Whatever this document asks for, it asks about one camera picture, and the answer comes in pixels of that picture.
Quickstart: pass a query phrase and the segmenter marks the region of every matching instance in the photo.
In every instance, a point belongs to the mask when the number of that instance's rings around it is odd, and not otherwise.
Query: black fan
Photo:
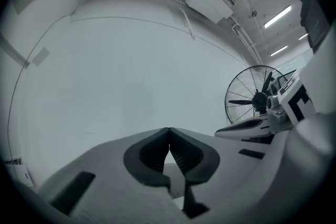
[[[269,66],[243,70],[230,83],[225,96],[225,111],[230,123],[266,114],[267,97],[272,95],[271,82],[282,74]]]

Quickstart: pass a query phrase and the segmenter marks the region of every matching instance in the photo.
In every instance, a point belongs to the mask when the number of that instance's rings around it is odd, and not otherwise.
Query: wire fan cage
[[[225,95],[225,111],[230,123],[237,123],[252,118],[258,112],[252,104],[232,104],[231,100],[248,100],[251,101],[254,95],[261,92],[265,80],[272,72],[271,77],[277,79],[282,74],[269,66],[253,66],[243,70],[230,83]],[[265,94],[272,95],[270,91],[272,83],[269,84]]]

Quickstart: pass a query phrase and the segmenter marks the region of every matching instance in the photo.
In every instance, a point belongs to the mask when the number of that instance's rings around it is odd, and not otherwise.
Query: fluorescent light
[[[273,23],[275,23],[278,19],[280,19],[282,16],[290,12],[291,6],[285,8],[282,12],[280,12],[277,16],[275,16],[272,20],[268,21],[267,23],[264,24],[264,27],[267,28]]]
[[[303,39],[304,37],[307,37],[308,33],[304,34],[302,37],[299,38],[299,40]]]
[[[284,46],[283,48],[277,50],[276,52],[273,52],[273,53],[271,54],[271,56],[273,56],[274,54],[277,54],[278,52],[281,52],[282,50],[284,50],[284,49],[286,49],[286,48],[287,48],[287,45]]]

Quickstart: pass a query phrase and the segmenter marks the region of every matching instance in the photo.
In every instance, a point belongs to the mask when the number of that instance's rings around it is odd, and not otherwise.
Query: black stripe
[[[68,216],[94,178],[92,173],[80,172],[50,204]]]
[[[252,158],[256,158],[256,159],[262,159],[264,157],[264,155],[265,155],[262,152],[251,151],[251,150],[246,150],[246,149],[243,149],[243,150],[239,151],[238,153],[242,154],[242,155],[246,155],[246,156],[252,157]]]

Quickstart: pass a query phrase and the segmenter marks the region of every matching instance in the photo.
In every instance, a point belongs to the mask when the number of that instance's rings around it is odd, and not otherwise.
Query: ceiling light
[[[307,37],[308,33],[304,34],[302,37],[299,38],[299,40],[303,39],[304,37]]]
[[[275,16],[273,19],[271,19],[270,21],[268,21],[267,23],[265,23],[264,27],[265,28],[269,27],[270,25],[272,25],[273,23],[275,23],[278,19],[280,19],[282,16],[284,16],[285,14],[287,14],[288,12],[290,12],[290,10],[291,10],[291,6],[285,8],[277,16]]]
[[[271,56],[273,56],[274,54],[277,54],[278,52],[280,52],[280,51],[282,51],[282,50],[284,50],[284,49],[286,49],[286,48],[287,48],[287,45],[284,46],[283,48],[277,50],[276,52],[273,52],[273,53],[271,54]]]

